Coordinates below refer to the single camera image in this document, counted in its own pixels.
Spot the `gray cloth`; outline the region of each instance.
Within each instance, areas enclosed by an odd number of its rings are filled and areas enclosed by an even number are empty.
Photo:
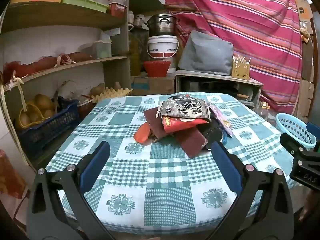
[[[219,37],[192,31],[178,67],[184,70],[230,76],[233,44]]]

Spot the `red bowl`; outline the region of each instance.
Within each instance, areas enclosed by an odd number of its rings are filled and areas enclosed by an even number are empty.
[[[166,77],[170,61],[145,61],[144,68],[148,77]]]

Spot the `checkered tablecloth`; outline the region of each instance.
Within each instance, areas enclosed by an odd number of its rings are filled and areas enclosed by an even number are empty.
[[[271,124],[225,94],[189,93],[214,103],[232,124],[226,148],[244,164],[260,171],[281,168],[289,187],[292,156],[280,145],[280,133]],[[145,122],[143,112],[169,95],[105,99],[73,131],[47,166],[63,170],[94,152],[101,141],[111,147],[108,162],[90,192],[84,194],[98,218],[115,231],[159,235],[213,229],[236,198],[210,152],[188,158],[173,137],[148,146],[133,139]],[[73,212],[59,191],[67,215]],[[256,194],[249,215],[255,212]]]

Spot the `blue plastic basket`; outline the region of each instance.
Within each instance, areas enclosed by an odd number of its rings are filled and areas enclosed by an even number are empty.
[[[80,123],[77,100],[59,97],[58,103],[60,111],[57,114],[18,134],[21,146],[31,161],[37,159],[43,153],[43,148],[53,139]]]
[[[307,150],[316,145],[316,137],[307,131],[307,125],[298,118],[290,114],[279,113],[276,116],[276,123],[276,128],[280,132],[289,134]]]

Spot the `blue gripper pad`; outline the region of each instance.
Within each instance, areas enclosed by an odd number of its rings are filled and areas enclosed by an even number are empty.
[[[230,190],[240,195],[242,178],[232,161],[217,142],[212,144],[211,153]]]
[[[110,157],[110,145],[102,141],[92,153],[93,158],[80,175],[79,189],[82,194],[92,189],[100,172]]]
[[[307,123],[307,131],[313,134],[317,140],[320,140],[320,128],[311,122]]]

